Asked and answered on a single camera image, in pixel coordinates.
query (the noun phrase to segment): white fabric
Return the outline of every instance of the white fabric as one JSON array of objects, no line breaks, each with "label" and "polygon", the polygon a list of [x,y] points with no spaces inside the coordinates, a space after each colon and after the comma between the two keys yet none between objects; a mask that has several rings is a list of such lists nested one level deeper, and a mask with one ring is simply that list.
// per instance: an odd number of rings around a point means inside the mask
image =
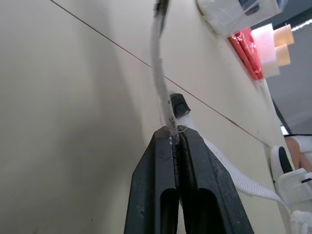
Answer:
[{"label": "white fabric", "polygon": [[162,113],[165,119],[166,126],[170,132],[173,142],[179,142],[179,134],[176,126],[176,118],[174,116],[171,99],[167,90],[164,72],[160,58],[160,35],[165,16],[156,12],[156,16],[152,26],[151,35],[151,62],[154,77],[154,85],[160,99]]},{"label": "white fabric", "polygon": [[312,163],[312,136],[291,136],[299,145],[300,152]]}]

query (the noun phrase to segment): white plastic container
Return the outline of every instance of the white plastic container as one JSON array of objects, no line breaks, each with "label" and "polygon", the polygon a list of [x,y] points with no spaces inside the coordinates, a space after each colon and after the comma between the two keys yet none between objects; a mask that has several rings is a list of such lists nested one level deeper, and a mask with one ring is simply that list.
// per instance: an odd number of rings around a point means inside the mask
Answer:
[{"label": "white plastic container", "polygon": [[276,190],[291,211],[312,212],[312,173],[303,168],[281,175]]},{"label": "white plastic container", "polygon": [[197,0],[215,32],[228,37],[282,12],[288,0]]}]

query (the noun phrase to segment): white wall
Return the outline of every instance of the white wall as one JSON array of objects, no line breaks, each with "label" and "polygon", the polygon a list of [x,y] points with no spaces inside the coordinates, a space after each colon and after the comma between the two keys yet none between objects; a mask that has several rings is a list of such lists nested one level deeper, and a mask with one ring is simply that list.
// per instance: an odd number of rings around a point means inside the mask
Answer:
[{"label": "white wall", "polygon": [[270,93],[294,134],[312,133],[312,25],[294,32],[291,64],[267,79]]}]

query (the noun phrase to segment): red plastic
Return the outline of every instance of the red plastic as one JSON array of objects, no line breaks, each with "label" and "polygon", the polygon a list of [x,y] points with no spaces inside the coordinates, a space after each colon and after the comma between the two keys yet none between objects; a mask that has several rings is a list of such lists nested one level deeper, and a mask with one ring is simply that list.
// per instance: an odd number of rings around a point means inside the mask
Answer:
[{"label": "red plastic", "polygon": [[261,63],[257,48],[254,44],[254,39],[251,35],[251,29],[245,28],[235,35],[230,36],[229,41],[236,50],[252,78],[254,80],[263,79]]}]

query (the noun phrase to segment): black plastic part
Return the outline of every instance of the black plastic part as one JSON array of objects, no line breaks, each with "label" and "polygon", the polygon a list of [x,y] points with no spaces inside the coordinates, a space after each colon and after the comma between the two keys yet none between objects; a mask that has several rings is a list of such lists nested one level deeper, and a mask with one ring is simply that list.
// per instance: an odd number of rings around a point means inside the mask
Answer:
[{"label": "black plastic part", "polygon": [[287,154],[286,154],[286,151],[285,151],[284,147],[279,147],[279,149],[278,149],[278,157],[279,157],[279,161],[280,161],[283,173],[285,174],[285,173],[288,173],[288,172],[292,172],[293,169],[292,169],[291,164],[289,163],[289,160],[288,160],[288,157],[287,157]]},{"label": "black plastic part", "polygon": [[179,195],[165,127],[157,130],[132,175],[125,234],[175,234]]},{"label": "black plastic part", "polygon": [[191,111],[182,94],[171,94],[170,99],[175,117],[180,118]]},{"label": "black plastic part", "polygon": [[307,183],[307,182],[309,182],[311,180],[312,180],[311,178],[307,178],[307,179],[302,180],[301,183]]},{"label": "black plastic part", "polygon": [[187,234],[253,234],[228,171],[193,129],[178,148],[157,130],[130,189],[125,234],[176,234],[179,196]]},{"label": "black plastic part", "polygon": [[193,129],[180,134],[180,190],[187,234],[253,234],[230,174]]}]

